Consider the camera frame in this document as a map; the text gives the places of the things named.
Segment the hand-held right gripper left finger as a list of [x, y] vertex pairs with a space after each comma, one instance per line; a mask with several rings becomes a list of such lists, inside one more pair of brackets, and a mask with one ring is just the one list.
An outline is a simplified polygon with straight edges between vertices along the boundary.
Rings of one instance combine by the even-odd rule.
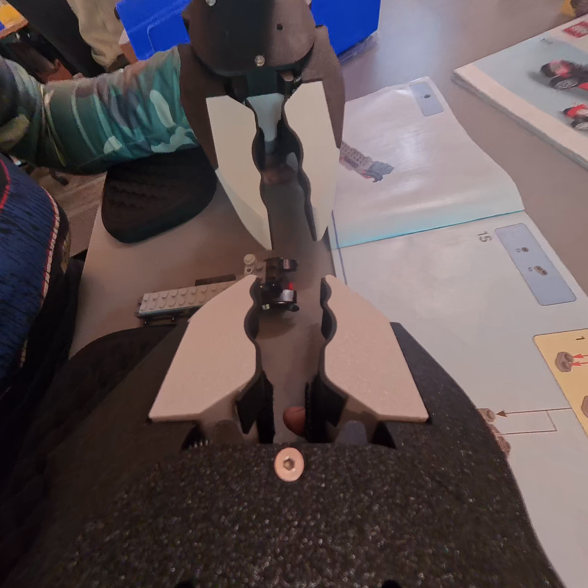
[[196, 422], [206, 437], [232, 422], [247, 442], [273, 442], [273, 386], [256, 342], [261, 279], [249, 275], [205, 303], [187, 328], [149, 420]]

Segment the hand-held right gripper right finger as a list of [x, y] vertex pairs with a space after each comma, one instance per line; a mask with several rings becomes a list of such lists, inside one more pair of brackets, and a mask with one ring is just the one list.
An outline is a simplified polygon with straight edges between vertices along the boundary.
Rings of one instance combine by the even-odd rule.
[[305, 390], [305, 437], [333, 442], [349, 423], [367, 441], [387, 423], [424, 424], [429, 413], [392, 324], [367, 299], [333, 275], [320, 284], [318, 372]]

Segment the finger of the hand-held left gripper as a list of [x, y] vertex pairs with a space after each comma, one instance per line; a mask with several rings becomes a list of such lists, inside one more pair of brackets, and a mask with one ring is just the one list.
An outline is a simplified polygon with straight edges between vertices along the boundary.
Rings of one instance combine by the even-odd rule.
[[323, 82], [301, 84], [283, 105], [283, 121], [298, 159], [299, 184], [312, 239], [320, 241], [334, 207], [340, 157]]
[[230, 96], [206, 99], [210, 129], [220, 180], [241, 223], [270, 251], [268, 211], [261, 196], [261, 173], [254, 162], [254, 140], [258, 133], [254, 110]]

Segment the grey and black lego build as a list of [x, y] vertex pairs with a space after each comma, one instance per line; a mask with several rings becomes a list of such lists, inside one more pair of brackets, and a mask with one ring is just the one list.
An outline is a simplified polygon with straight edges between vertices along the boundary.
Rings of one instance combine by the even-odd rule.
[[243, 264], [240, 274], [207, 277], [196, 280], [192, 286], [145, 293], [138, 300], [134, 315], [145, 325], [152, 321], [190, 318], [218, 294], [248, 276], [260, 280], [258, 292], [263, 311], [299, 310], [292, 282], [292, 275], [298, 270], [297, 260], [281, 256], [261, 259], [247, 254]]

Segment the person's left forearm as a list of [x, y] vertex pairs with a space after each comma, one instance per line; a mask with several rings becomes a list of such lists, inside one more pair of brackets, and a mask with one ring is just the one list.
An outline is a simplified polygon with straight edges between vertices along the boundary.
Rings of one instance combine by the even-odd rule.
[[39, 83], [1, 58], [1, 150], [35, 166], [95, 174], [194, 148], [177, 48], [98, 77]]

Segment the open lego instruction booklet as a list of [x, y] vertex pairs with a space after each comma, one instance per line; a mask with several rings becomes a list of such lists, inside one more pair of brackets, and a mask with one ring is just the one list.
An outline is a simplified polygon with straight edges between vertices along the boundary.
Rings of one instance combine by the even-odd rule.
[[448, 372], [507, 453], [566, 587], [587, 587], [587, 295], [430, 78], [345, 105], [336, 276]]

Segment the blue plastic bin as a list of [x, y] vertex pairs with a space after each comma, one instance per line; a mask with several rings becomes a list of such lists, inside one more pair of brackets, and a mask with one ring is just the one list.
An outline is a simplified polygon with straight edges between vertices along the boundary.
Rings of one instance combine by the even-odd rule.
[[[158, 52], [188, 43], [182, 12], [190, 1], [118, 1], [115, 11], [136, 58], [145, 61]], [[379, 26], [380, 1], [311, 1], [317, 26], [326, 26], [337, 55], [364, 41]]]

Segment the person's right hand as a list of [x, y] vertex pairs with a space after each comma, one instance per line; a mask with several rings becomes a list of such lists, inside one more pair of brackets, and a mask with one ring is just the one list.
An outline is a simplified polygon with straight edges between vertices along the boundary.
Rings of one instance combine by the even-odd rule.
[[298, 437], [305, 437], [306, 410], [303, 406], [288, 407], [283, 412], [283, 422]]

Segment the black quilted chair seat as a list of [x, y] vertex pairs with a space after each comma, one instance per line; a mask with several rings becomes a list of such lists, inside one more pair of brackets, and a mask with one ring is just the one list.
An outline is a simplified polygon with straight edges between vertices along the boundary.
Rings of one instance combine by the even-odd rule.
[[69, 437], [175, 328], [169, 324], [120, 330], [89, 343], [71, 357], [40, 402], [19, 463], [48, 454]]
[[199, 215], [216, 190], [216, 173], [201, 147], [117, 164], [105, 177], [102, 223], [117, 241], [139, 243]]

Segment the beige cloth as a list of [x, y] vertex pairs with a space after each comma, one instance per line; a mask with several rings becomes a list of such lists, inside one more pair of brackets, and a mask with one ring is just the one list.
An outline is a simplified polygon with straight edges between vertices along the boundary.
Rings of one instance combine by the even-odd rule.
[[116, 12], [118, 1], [67, 1], [77, 17], [82, 39], [92, 57], [107, 72], [122, 69], [137, 58], [128, 43], [120, 44], [123, 25]]

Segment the blue patterned garment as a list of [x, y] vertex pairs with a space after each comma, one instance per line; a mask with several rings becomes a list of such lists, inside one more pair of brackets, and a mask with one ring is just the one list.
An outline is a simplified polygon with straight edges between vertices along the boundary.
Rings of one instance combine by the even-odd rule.
[[80, 276], [64, 211], [1, 155], [1, 411], [70, 349]]

